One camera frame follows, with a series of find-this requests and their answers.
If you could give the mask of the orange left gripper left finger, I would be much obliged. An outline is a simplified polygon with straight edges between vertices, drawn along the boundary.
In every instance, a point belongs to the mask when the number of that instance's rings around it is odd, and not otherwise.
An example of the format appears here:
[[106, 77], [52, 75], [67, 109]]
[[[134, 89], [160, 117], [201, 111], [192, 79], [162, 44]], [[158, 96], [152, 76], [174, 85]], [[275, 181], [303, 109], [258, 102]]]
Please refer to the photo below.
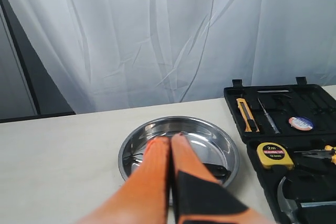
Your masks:
[[166, 223], [170, 140], [150, 140], [141, 165], [106, 202], [78, 223]]

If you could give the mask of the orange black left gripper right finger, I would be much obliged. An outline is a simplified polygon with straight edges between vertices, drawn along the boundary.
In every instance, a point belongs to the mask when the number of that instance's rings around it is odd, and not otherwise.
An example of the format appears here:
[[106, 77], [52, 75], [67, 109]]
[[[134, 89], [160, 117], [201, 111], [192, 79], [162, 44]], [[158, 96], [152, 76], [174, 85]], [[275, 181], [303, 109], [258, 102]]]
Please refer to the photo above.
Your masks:
[[176, 223], [273, 223], [246, 206], [210, 173], [187, 138], [171, 138]]

